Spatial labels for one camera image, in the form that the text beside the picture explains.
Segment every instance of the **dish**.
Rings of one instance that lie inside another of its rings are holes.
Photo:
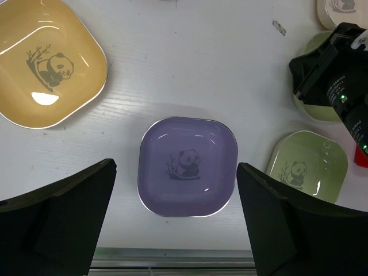
[[[307,45],[300,51],[299,56],[306,55],[315,49],[317,49],[326,39],[329,38],[332,32],[321,32],[312,37]],[[341,122],[341,119],[336,114],[334,109],[330,106],[317,106],[317,105],[306,105],[303,101],[300,101],[295,95],[293,100],[296,107],[308,115],[310,118],[317,121],[329,121],[329,122]]]
[[[338,143],[310,131],[299,131],[277,144],[266,174],[334,204],[347,169],[346,153]]]
[[[0,4],[0,114],[26,128],[54,126],[94,99],[104,52],[61,0]]]
[[[334,30],[342,22],[355,23],[365,29],[368,27],[367,0],[318,0],[317,13],[329,30]]]
[[[235,187],[237,144],[223,124],[171,117],[143,137],[138,194],[164,217],[205,217],[228,203]]]

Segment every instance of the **green square bowl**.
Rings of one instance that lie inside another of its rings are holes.
[[[342,147],[310,131],[282,139],[266,174],[312,197],[336,203],[348,169]]]

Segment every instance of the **white table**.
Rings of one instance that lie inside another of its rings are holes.
[[[140,141],[168,116],[218,120],[239,161],[265,170],[275,144],[307,129],[346,150],[338,204],[368,211],[368,170],[341,124],[317,123],[292,102],[288,62],[322,27],[313,0],[67,0],[109,63],[99,98],[60,125],[20,128],[0,118],[0,200],[114,158],[116,184],[98,246],[250,250],[239,194],[207,218],[159,217],[137,191]],[[286,36],[273,25],[277,20]]]

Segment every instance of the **red object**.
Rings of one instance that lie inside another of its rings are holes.
[[[364,155],[361,148],[359,148],[358,146],[356,148],[357,149],[355,152],[355,164],[364,168],[368,168],[368,158]]]

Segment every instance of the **yellow plate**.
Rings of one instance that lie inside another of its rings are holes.
[[[105,54],[64,2],[6,0],[0,14],[5,118],[26,128],[52,127],[101,92],[108,72]]]

